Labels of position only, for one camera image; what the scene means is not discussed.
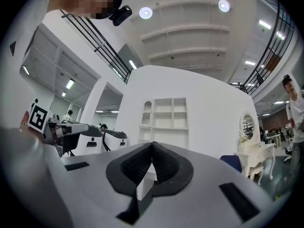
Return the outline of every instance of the fluorescent light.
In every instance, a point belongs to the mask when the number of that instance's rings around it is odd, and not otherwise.
[[[279,38],[281,38],[282,40],[285,39],[285,37],[284,37],[279,31],[276,33],[276,35],[277,35]]]
[[[230,5],[227,0],[218,1],[218,7],[222,12],[228,12],[230,9]]]
[[[253,65],[253,66],[256,64],[256,63],[249,62],[249,61],[246,61],[245,63],[246,63],[246,64],[249,64],[249,65]]]
[[[23,66],[24,71],[29,75],[29,72],[25,66]]]
[[[75,83],[75,81],[73,79],[70,79],[68,84],[66,85],[66,88],[69,89],[72,87],[73,83]]]
[[[260,24],[260,25],[263,25],[263,26],[266,27],[267,29],[271,29],[271,26],[268,25],[267,23],[265,23],[265,22],[262,21],[262,20],[259,21],[259,24]]]
[[[131,64],[131,66],[132,66],[134,69],[137,69],[137,67],[135,66],[134,62],[132,62],[132,60],[130,60],[129,63]]]
[[[149,7],[143,7],[143,8],[141,8],[141,10],[139,10],[139,16],[142,19],[149,19],[149,18],[151,18],[152,14],[153,14],[153,11]]]
[[[121,78],[122,76],[117,72],[115,68],[113,68],[114,72]]]

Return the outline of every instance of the blue chair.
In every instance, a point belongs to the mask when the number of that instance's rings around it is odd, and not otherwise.
[[[226,162],[228,165],[233,167],[239,172],[242,172],[242,165],[239,157],[237,155],[223,155],[220,157],[220,160]]]

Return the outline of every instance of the round ceiling light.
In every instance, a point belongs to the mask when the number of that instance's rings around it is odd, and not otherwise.
[[[139,10],[139,16],[143,19],[151,18],[152,14],[153,14],[152,9],[150,9],[148,7],[144,7],[144,8],[141,8],[141,10]]]
[[[229,5],[227,0],[220,0],[218,3],[219,3],[218,7],[221,11],[223,11],[223,12],[228,12],[229,11],[230,5]]]

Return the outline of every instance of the white table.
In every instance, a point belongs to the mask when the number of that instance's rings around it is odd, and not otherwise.
[[[260,162],[272,158],[269,178],[270,180],[273,179],[272,170],[274,168],[275,159],[276,159],[274,143],[269,143],[269,144],[258,143],[256,145],[249,146],[244,151],[235,152],[234,154],[239,157],[243,166],[242,173],[243,175],[246,176],[246,178],[249,175],[250,167],[256,167],[257,164],[259,164]]]
[[[281,146],[281,134],[276,134],[274,136],[266,137],[266,139],[274,139],[274,138],[275,138],[276,148]]]

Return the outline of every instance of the white vanity table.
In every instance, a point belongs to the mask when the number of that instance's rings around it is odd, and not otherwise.
[[[234,153],[237,155],[243,166],[243,175],[247,177],[249,175],[250,167],[256,167],[260,162],[263,163],[268,158],[272,158],[271,169],[270,169],[270,180],[272,180],[272,170],[275,165],[275,144],[269,143],[258,143],[247,148],[239,149],[238,152]]]

